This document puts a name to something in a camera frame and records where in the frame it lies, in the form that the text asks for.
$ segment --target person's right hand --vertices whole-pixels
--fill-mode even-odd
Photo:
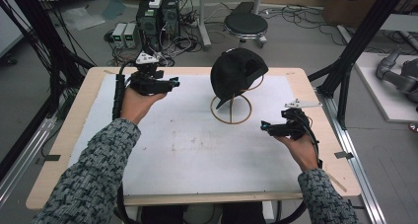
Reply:
[[[284,143],[302,172],[317,168],[316,153],[311,138],[306,134],[298,140],[287,137],[274,137]]]
[[[126,88],[123,97],[122,110],[120,117],[131,120],[138,124],[139,121],[148,113],[154,102],[164,98],[166,94],[157,94],[153,96],[142,96],[131,88]]]

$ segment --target electronic equipment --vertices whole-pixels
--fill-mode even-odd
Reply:
[[[139,42],[139,32],[136,24],[127,24],[123,35],[125,37],[126,47],[136,48]]]
[[[178,0],[163,0],[161,5],[166,36],[180,36]]]
[[[138,69],[131,75],[129,87],[140,95],[164,94],[171,92],[174,87],[180,85],[178,77],[169,80],[159,80],[163,78],[164,71],[156,71],[157,66],[154,67],[148,64],[147,66],[138,66]]]
[[[136,22],[142,37],[149,40],[147,47],[151,47],[155,51],[161,51],[160,32],[162,29],[161,8],[153,9],[149,7],[150,0],[142,0],[139,3],[138,12],[136,14]]]
[[[116,28],[111,34],[116,48],[125,48],[125,37],[123,36],[125,28],[126,24],[117,24]]]
[[[310,121],[308,120],[302,108],[320,107],[321,103],[315,104],[310,102],[301,102],[296,99],[290,104],[286,104],[288,108],[282,111],[282,117],[286,118],[284,124],[270,124],[269,122],[261,122],[261,130],[267,131],[270,136],[291,136],[293,139],[300,139],[305,133],[307,133],[312,139],[313,133],[310,129]]]
[[[160,8],[160,5],[161,5],[161,1],[162,0],[152,0],[152,1],[150,1],[150,8],[152,8],[152,9],[159,9]]]

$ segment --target black stool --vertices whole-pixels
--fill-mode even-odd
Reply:
[[[252,13],[232,13],[225,19],[224,28],[240,39],[239,47],[242,47],[246,39],[263,37],[267,33],[268,24],[262,17]]]

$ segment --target patterned sleeve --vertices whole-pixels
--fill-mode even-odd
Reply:
[[[138,127],[116,119],[89,141],[61,176],[33,223],[108,223]]]
[[[345,202],[322,169],[298,177],[312,223],[359,223],[353,207]]]

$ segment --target vr controller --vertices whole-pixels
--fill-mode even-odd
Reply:
[[[287,109],[282,111],[282,117],[286,118],[284,124],[271,124],[261,121],[261,130],[267,131],[270,136],[291,136],[298,140],[307,132],[306,127],[310,122],[301,109]]]
[[[157,67],[153,65],[141,65],[138,71],[130,77],[129,87],[143,96],[153,94],[163,94],[171,92],[174,87],[178,87],[178,77],[170,80],[159,80],[163,78],[164,71],[156,71]]]

